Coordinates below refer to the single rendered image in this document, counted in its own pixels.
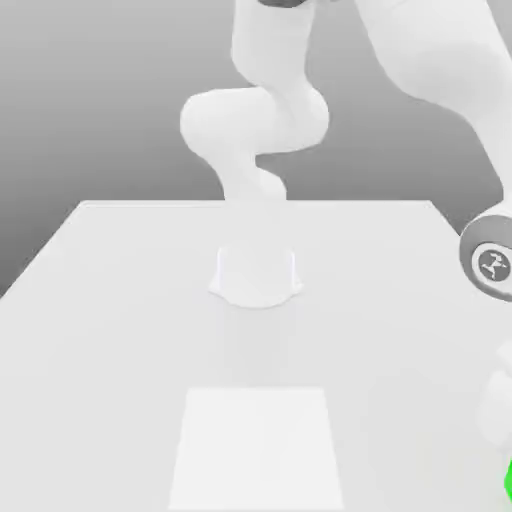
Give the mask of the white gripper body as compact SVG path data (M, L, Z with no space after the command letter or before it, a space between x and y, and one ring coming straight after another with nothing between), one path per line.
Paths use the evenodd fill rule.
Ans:
M486 441L504 453L512 453L512 377L504 370L490 376L477 421Z

